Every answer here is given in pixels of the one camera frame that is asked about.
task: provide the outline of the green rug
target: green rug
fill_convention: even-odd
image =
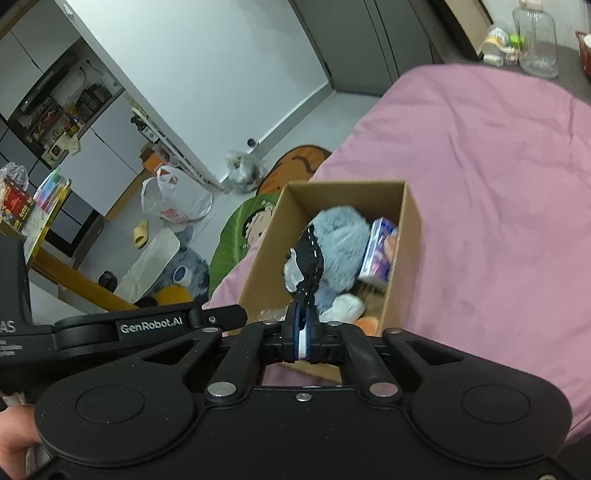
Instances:
[[[245,201],[232,214],[220,234],[220,243],[209,266],[209,298],[267,229],[278,200],[279,195],[275,193],[257,195]]]

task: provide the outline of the cabinet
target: cabinet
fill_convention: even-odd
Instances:
[[[407,0],[375,0],[398,74],[433,63],[429,40]]]
[[[131,105],[119,97],[92,124],[91,129],[136,173],[144,169],[139,157],[146,138],[131,123]]]
[[[40,0],[17,22],[12,33],[43,72],[80,38],[53,0]]]
[[[42,72],[9,32],[0,40],[0,113],[8,119]]]
[[[293,0],[292,5],[335,89],[381,95],[398,78],[388,70],[363,0]]]
[[[434,63],[408,0],[290,0],[336,90],[383,94],[407,70]]]
[[[61,174],[70,178],[72,190],[103,216],[136,176],[91,128],[80,139],[80,150],[61,163]]]

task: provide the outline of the cable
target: cable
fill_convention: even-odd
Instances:
[[[82,85],[84,85],[86,83],[86,72],[82,65],[80,65],[80,71],[82,72],[82,75],[84,75],[84,81],[82,82]]]
[[[99,74],[103,75],[103,72],[101,72],[100,70],[97,70],[96,68],[94,68],[92,66],[92,63],[90,63],[90,60],[86,59],[86,63],[88,64],[88,66],[93,69],[95,72],[98,72]]]

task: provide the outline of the yellow slipper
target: yellow slipper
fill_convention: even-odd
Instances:
[[[148,221],[142,220],[134,228],[134,245],[136,248],[142,248],[148,241]]]

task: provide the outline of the pink bed sheet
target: pink bed sheet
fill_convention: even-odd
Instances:
[[[405,74],[313,180],[405,179],[423,258],[405,328],[543,377],[591,432],[591,108],[488,67]],[[235,303],[256,248],[215,291]],[[318,384],[270,369],[266,382]]]

